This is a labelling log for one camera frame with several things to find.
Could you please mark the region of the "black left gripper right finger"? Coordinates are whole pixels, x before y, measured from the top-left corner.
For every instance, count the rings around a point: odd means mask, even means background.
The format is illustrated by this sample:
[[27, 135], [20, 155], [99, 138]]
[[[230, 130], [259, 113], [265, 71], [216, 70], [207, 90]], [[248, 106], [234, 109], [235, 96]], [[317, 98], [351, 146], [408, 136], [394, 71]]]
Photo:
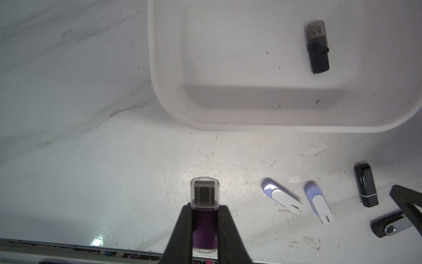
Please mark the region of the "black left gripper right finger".
[[219, 264], [253, 264], [225, 205], [218, 209], [217, 241]]

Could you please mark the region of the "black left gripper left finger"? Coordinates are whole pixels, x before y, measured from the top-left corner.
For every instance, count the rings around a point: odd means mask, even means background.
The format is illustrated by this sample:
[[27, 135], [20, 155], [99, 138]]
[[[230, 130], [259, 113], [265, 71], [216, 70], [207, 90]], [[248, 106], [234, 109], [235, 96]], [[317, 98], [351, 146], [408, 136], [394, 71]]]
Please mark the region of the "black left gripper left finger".
[[168, 245], [159, 259], [159, 264], [192, 263], [192, 208], [188, 203], [183, 206]]

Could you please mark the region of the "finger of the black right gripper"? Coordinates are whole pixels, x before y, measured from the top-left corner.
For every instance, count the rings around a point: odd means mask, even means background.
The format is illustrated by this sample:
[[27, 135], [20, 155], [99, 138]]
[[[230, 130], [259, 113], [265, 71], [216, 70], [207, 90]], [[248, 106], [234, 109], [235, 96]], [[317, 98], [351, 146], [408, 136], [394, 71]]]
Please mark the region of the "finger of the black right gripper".
[[422, 235], [422, 194], [400, 185], [394, 185], [390, 191], [390, 197], [408, 217], [416, 230]]

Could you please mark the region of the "black swivel usb drive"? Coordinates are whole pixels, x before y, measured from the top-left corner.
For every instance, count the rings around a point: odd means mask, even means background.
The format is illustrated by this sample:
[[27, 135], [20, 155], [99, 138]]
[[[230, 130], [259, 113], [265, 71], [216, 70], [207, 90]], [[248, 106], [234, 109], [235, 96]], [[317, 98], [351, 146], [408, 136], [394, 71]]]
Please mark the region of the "black swivel usb drive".
[[412, 226], [412, 222], [402, 211], [374, 220], [370, 224], [372, 232], [378, 238], [395, 235]]

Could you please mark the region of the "glossy black usb drive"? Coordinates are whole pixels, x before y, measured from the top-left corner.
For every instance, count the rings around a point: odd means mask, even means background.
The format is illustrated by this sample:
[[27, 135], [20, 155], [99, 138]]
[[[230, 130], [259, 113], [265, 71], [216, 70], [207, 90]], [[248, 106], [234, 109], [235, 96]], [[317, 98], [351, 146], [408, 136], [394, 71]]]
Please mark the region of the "glossy black usb drive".
[[371, 166], [368, 163], [360, 163], [354, 166], [357, 179], [360, 200], [365, 207], [378, 206], [378, 194]]

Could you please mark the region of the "purple usb drive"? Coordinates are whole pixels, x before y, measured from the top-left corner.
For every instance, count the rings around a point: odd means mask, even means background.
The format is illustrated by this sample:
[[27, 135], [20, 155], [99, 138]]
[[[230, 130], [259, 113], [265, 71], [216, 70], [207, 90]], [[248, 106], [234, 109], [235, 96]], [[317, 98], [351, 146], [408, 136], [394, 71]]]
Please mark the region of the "purple usb drive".
[[210, 177], [191, 180], [192, 242], [200, 253], [217, 251], [219, 181]]

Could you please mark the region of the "white plastic storage box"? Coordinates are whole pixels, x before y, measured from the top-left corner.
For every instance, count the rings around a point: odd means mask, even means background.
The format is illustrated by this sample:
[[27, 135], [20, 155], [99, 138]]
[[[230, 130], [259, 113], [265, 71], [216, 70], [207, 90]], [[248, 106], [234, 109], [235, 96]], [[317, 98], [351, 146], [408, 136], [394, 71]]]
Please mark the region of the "white plastic storage box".
[[[151, 79], [200, 130], [377, 133], [422, 107], [421, 1], [148, 1]], [[313, 74], [304, 29], [325, 23]]]

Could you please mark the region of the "black clear-cap usb drive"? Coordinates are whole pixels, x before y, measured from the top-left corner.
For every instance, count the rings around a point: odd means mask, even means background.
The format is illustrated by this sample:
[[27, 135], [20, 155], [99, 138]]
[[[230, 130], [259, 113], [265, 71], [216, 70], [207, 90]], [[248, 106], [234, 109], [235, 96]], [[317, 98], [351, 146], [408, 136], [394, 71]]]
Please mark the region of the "black clear-cap usb drive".
[[322, 20], [309, 23], [304, 32], [312, 73], [327, 72], [330, 65], [325, 23]]

